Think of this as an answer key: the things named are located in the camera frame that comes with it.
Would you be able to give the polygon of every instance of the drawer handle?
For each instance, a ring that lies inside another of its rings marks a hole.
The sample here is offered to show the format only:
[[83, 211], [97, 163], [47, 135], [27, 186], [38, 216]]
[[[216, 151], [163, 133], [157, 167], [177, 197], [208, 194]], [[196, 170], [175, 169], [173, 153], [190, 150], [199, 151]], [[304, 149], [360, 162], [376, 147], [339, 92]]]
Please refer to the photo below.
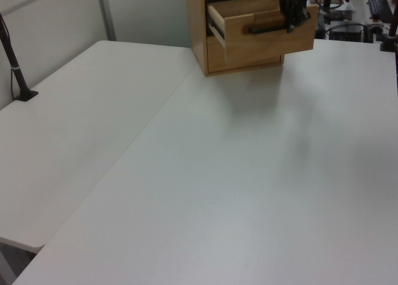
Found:
[[249, 28], [249, 33], [250, 34], [261, 34], [261, 33], [273, 32], [273, 31], [284, 30], [284, 29], [286, 29], [285, 26], [262, 28], [262, 29], [257, 29], [257, 28], [250, 27]]

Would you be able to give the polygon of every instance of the black cable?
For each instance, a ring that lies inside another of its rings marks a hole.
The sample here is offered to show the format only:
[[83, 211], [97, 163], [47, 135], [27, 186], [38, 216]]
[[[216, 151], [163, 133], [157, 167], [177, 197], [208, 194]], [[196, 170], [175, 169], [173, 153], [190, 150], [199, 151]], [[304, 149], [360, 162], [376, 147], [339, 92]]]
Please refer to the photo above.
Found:
[[337, 25], [337, 26], [334, 26], [334, 27], [332, 27], [332, 28], [326, 30], [326, 33], [327, 33], [327, 32], [330, 32], [330, 31], [333, 31], [333, 30], [335, 30], [335, 29], [339, 29], [339, 28], [342, 28], [342, 27], [349, 27], [349, 26], [361, 26], [361, 27], [364, 27], [365, 25], [362, 25], [362, 24], [359, 24], [359, 23], [357, 23], [357, 24], [351, 23], [351, 24]]
[[338, 0], [340, 3], [339, 5], [335, 6], [335, 7], [330, 7], [329, 9], [337, 9], [339, 7], [341, 7], [344, 4], [344, 0]]
[[12, 69], [11, 69], [11, 97], [12, 97], [12, 100], [14, 101], [15, 97], [14, 97], [14, 90], [12, 89], [12, 78], [13, 78], [13, 74], [12, 74]]

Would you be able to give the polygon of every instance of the wooden drawer unit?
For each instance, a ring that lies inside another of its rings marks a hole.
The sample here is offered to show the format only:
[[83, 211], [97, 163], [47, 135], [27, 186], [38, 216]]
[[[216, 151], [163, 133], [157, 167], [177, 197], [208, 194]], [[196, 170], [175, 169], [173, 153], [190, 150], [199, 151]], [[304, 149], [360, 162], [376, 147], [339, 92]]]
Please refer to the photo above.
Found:
[[192, 50], [206, 76], [282, 65], [284, 55], [313, 48], [318, 6], [292, 33], [279, 0], [187, 0]]

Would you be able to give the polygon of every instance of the white tabletop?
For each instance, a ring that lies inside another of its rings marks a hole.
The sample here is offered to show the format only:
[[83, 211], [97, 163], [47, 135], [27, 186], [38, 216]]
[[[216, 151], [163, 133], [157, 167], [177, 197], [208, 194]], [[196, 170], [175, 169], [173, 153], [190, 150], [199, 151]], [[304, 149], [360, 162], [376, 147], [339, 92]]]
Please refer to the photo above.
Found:
[[1, 110], [0, 242], [46, 244], [196, 64], [190, 49], [99, 42]]
[[397, 284], [397, 167], [377, 45], [197, 65], [15, 285]]

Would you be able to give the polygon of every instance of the floor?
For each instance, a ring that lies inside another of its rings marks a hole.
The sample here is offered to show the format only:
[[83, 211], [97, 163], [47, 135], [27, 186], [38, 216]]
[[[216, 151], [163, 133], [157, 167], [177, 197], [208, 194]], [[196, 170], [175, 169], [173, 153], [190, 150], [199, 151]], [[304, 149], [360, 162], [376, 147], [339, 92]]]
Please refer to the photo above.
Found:
[[35, 254], [0, 243], [0, 285], [11, 285]]

